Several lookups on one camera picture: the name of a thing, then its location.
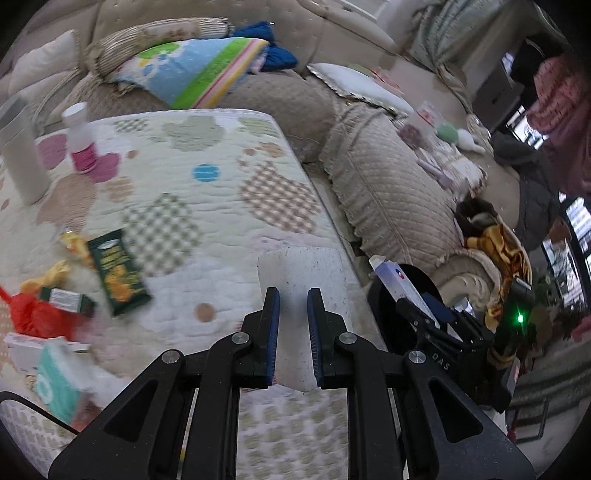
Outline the teal tissue pack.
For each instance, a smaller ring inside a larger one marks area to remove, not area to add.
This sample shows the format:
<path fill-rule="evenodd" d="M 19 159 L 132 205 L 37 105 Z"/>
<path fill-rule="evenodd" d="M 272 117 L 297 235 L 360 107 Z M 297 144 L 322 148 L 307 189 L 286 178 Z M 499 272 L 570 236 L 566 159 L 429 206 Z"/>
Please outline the teal tissue pack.
<path fill-rule="evenodd" d="M 90 354 L 77 351 L 64 337 L 44 342 L 34 388 L 49 412 L 77 431 L 89 425 L 108 403 L 102 395 L 100 371 Z"/>

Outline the white barcode label box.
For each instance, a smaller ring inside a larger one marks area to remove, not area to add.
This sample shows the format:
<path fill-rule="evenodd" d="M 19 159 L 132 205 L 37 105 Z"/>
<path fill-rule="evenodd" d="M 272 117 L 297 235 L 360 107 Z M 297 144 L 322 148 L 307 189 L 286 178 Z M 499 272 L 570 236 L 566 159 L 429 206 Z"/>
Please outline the white barcode label box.
<path fill-rule="evenodd" d="M 10 359 L 24 373 L 36 373 L 39 368 L 55 367 L 65 371 L 68 361 L 77 353 L 89 353 L 90 345 L 68 341 L 65 337 L 42 339 L 17 333 L 8 333 L 4 338 Z"/>

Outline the small green white box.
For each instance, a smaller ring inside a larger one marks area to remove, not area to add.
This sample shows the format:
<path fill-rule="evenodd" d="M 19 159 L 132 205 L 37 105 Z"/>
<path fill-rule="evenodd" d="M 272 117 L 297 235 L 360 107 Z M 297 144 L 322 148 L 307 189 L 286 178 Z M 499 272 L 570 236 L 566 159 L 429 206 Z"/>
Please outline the small green white box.
<path fill-rule="evenodd" d="M 39 298 L 64 312 L 92 318 L 96 303 L 87 295 L 56 287 L 42 287 Z"/>

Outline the green cracker packet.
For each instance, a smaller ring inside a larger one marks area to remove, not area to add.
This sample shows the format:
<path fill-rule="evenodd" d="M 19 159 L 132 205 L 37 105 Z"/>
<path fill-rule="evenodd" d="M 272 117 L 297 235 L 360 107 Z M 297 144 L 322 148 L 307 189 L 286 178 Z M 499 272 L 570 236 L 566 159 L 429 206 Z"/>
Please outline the green cracker packet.
<path fill-rule="evenodd" d="M 87 246 L 114 317 L 152 300 L 140 269 L 126 248 L 121 229 L 96 237 Z"/>

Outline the red plastic bag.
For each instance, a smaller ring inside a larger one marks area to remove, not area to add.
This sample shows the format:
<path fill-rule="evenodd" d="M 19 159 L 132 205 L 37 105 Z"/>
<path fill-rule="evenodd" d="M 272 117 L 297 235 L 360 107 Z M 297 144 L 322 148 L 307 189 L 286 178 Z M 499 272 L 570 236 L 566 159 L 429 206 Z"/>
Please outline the red plastic bag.
<path fill-rule="evenodd" d="M 1 299 L 8 305 L 14 330 L 18 334 L 41 339 L 65 337 L 74 340 L 77 316 L 56 308 L 27 293 L 10 295 L 0 289 Z"/>

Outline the yellow candy wrapper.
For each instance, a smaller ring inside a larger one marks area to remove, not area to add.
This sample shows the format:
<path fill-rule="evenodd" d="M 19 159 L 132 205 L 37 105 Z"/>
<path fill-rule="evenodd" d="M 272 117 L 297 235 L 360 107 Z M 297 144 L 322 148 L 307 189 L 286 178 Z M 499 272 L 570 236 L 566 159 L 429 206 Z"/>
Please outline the yellow candy wrapper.
<path fill-rule="evenodd" d="M 56 233 L 55 242 L 61 248 L 64 257 L 42 275 L 23 281 L 20 285 L 21 293 L 38 296 L 43 288 L 61 288 L 65 285 L 74 262 L 93 269 L 87 239 L 77 231 L 61 229 Z"/>

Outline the yellow red cloth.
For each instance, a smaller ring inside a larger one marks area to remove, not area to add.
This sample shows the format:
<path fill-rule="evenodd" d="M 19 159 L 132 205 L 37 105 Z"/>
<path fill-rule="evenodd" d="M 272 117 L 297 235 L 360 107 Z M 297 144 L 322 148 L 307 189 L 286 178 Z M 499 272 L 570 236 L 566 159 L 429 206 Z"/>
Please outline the yellow red cloth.
<path fill-rule="evenodd" d="M 478 237 L 466 238 L 466 246 L 483 252 L 500 273 L 496 292 L 487 307 L 485 324 L 495 331 L 501 321 L 503 305 L 515 279 L 531 285 L 533 273 L 529 256 L 515 233 L 503 222 L 483 230 Z"/>

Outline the dark grey jacket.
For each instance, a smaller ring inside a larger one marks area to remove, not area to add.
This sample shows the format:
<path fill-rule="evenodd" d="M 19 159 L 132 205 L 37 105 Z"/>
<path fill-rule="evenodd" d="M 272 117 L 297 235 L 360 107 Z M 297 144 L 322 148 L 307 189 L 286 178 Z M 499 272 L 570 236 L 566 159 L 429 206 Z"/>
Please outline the dark grey jacket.
<path fill-rule="evenodd" d="M 519 175 L 519 219 L 514 231 L 527 251 L 536 249 L 559 215 L 557 181 L 544 152 L 496 132 L 492 137 L 494 159 Z"/>

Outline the clear snack bag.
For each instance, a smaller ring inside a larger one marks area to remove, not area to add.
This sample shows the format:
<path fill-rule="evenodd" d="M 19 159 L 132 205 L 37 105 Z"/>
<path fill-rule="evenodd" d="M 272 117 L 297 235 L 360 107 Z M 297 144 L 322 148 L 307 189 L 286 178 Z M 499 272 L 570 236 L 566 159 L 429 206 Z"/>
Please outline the clear snack bag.
<path fill-rule="evenodd" d="M 403 122 L 399 136 L 412 150 L 417 150 L 435 134 L 436 127 L 441 122 L 439 111 L 425 101 Z"/>

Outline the patchwork quilt table cover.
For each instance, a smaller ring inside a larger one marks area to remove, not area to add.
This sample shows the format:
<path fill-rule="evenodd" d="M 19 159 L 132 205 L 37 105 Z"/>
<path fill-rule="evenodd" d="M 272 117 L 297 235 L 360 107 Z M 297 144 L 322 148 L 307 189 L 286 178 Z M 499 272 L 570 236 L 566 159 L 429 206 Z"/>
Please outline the patchwork quilt table cover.
<path fill-rule="evenodd" d="M 238 330 L 262 305 L 257 261 L 286 247 L 339 251 L 353 329 L 378 341 L 362 281 L 329 211 L 273 117 L 240 110 L 120 116 L 92 126 L 101 155 L 74 171 L 66 134 L 39 142 L 51 186 L 26 206 L 1 178 L 1 284 L 17 292 L 64 257 L 64 228 L 86 239 L 121 229 L 152 300 L 114 317 L 98 274 L 74 262 L 67 290 L 97 305 L 78 339 L 129 380 L 159 353 L 193 353 Z"/>

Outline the pink hanging garment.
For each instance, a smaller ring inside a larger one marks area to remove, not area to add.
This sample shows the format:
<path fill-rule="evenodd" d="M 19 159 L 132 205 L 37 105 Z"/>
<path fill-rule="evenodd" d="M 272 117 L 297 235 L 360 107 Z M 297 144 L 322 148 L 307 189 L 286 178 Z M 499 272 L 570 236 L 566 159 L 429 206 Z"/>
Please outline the pink hanging garment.
<path fill-rule="evenodd" d="M 544 61 L 534 76 L 537 100 L 527 111 L 559 190 L 590 196 L 590 75 L 571 54 Z"/>

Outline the white satin cushion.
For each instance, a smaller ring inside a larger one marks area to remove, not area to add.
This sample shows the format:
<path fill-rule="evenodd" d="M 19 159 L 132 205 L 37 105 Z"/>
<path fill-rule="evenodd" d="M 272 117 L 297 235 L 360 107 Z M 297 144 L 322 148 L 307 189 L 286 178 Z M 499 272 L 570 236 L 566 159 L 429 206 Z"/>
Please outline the white satin cushion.
<path fill-rule="evenodd" d="M 339 97 L 362 101 L 394 115 L 410 115 L 414 108 L 402 97 L 379 85 L 372 77 L 342 65 L 308 64 L 308 72 L 321 80 Z"/>

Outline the white pink pill bottle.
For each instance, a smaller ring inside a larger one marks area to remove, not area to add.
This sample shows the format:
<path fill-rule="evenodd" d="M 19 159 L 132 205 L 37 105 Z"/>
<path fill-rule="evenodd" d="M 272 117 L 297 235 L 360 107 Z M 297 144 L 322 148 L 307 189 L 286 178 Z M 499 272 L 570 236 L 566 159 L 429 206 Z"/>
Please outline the white pink pill bottle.
<path fill-rule="evenodd" d="M 82 174 L 92 171 L 98 163 L 98 153 L 87 119 L 87 103 L 79 102 L 66 108 L 61 119 L 67 129 L 68 151 L 75 170 Z"/>

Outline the white thermos bottle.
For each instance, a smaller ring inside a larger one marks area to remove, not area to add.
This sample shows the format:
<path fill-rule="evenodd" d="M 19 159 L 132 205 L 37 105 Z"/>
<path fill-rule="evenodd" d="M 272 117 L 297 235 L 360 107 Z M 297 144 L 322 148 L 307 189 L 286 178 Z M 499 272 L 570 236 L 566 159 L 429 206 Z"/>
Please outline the white thermos bottle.
<path fill-rule="evenodd" d="M 38 153 L 27 103 L 18 95 L 1 106 L 1 155 L 23 203 L 37 203 L 50 178 Z"/>

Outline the colourful striped blanket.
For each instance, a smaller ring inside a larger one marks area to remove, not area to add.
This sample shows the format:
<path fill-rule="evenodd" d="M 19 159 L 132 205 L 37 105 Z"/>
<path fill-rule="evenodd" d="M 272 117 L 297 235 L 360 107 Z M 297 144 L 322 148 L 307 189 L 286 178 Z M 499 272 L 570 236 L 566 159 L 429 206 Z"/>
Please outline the colourful striped blanket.
<path fill-rule="evenodd" d="M 163 43 L 126 60 L 107 81 L 143 89 L 172 109 L 211 108 L 263 61 L 268 46 L 245 37 Z"/>

